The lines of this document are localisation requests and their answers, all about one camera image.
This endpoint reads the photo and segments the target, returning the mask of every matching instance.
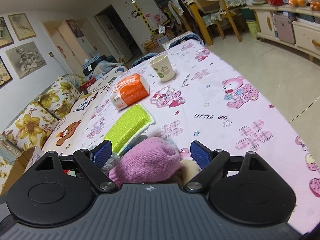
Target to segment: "wooden drawer handle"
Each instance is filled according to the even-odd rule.
[[[320,42],[312,40],[312,43],[313,43],[313,45],[315,45],[317,47],[320,47]]]
[[[269,30],[272,31],[272,26],[271,26],[271,23],[270,23],[270,17],[269,16],[267,17],[267,23],[268,23]]]

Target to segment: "dining table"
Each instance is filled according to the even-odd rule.
[[[140,74],[148,82],[150,95],[138,103],[155,124],[143,134],[171,140],[183,159],[192,159],[190,144],[194,140],[233,156],[257,152],[295,192],[296,206],[288,223],[302,234],[311,231],[320,220],[320,169],[276,106],[237,70],[194,40],[160,54],[169,58],[175,72],[172,80],[162,82],[149,59],[113,82],[132,74]],[[130,108],[118,111],[112,105],[113,85],[104,91],[68,152],[99,145]]]

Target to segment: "metal screw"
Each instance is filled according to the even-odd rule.
[[[113,182],[102,182],[100,188],[108,190],[113,189],[116,185]]]
[[[202,188],[202,185],[199,182],[189,182],[187,188],[190,190],[198,190]]]

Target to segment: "paper cup rim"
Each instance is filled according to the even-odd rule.
[[[150,65],[158,63],[160,60],[163,60],[165,57],[168,57],[167,54],[157,56],[155,59],[150,61]]]

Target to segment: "pink knitted glove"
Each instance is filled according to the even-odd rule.
[[[128,151],[109,178],[117,186],[124,183],[155,183],[166,180],[181,167],[180,154],[165,140],[148,138]]]

